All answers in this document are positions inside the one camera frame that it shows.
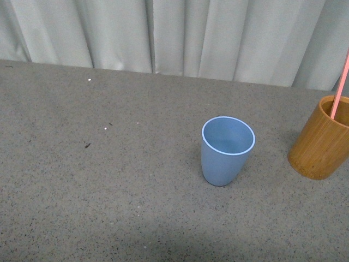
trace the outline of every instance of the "pink straw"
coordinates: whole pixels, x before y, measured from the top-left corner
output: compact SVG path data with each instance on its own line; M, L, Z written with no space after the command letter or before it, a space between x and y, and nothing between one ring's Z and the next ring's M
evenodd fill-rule
M334 116L335 116L336 111L337 111L339 99L340 99L340 96L342 95L344 83L345 83L345 80L346 80L347 75L348 75L348 70L349 70L349 49L348 49L347 57L345 59L343 72L342 72L342 75L341 75L340 80L339 80L337 92L336 92L336 95L335 95L334 100L333 100L333 105L332 105L331 114L330 114L330 117L332 119L334 119Z

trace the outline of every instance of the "cup rim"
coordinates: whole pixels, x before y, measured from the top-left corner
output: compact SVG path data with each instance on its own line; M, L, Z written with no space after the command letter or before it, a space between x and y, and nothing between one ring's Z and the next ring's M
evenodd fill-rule
M209 122L211 122L211 121L213 121L213 120L216 120L216 119L218 119L218 118L229 118L229 119L238 121L238 122L242 123L243 125L245 125L245 126L250 130L250 132L251 132L251 134L252 134L252 137L253 137L253 141L252 141L251 146L250 146L248 149L246 149L245 151L240 152L240 153L226 153L226 152L223 152L223 151L219 151L219 150L217 150L216 148L214 148L213 146L211 146L210 143L207 142L207 140L206 140L206 138L205 138L205 135L204 135L203 131L204 131L206 125L207 125ZM203 125L202 130L201 130L201 134L202 134L202 139L205 141L206 145L208 145L212 150L214 150L214 151L216 151L216 152L218 152L218 153L221 153L221 154L225 154L225 155L227 155L227 156L240 156L240 155L242 155L242 154L246 154L247 152L251 151L251 149L254 147L255 142L256 142L256 136L255 136L255 133L253 132L252 128L250 128L250 126L249 126L248 124L246 124L244 121L242 121L242 120L240 120L240 119L237 119L237 118L235 118L235 117L231 117L231 116L217 116L217 117L211 118L210 120L208 120L208 121Z
M329 115L326 114L326 112L322 108L322 105L324 103L333 102L333 101L334 101L334 95L332 95L332 96L325 96L325 97L321 98L319 103L318 103L318 108L320 109L320 112L323 113L325 115L325 117L330 119L332 122L334 122L334 123L336 123L336 124L338 124L338 125L340 125L342 127L349 128L349 126L346 126L345 124L342 124L342 123L336 121L335 119L332 119ZM341 96L340 97L340 101L344 102L344 103L349 103L349 97Z

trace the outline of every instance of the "curtain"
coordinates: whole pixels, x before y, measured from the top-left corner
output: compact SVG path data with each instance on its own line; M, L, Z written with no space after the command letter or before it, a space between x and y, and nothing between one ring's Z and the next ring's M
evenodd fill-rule
M0 0L0 59L332 90L348 0Z

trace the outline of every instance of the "bamboo cup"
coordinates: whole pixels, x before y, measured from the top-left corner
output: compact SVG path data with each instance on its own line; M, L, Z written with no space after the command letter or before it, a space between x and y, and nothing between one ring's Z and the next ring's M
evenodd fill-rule
M333 100L320 100L288 153L292 167L311 179L329 177L349 157L349 98L340 98L334 120Z

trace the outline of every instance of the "curtain fold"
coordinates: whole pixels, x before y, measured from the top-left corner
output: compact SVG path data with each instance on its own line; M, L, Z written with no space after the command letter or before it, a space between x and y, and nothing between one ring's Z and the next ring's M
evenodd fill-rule
M331 90L347 0L0 0L0 59Z

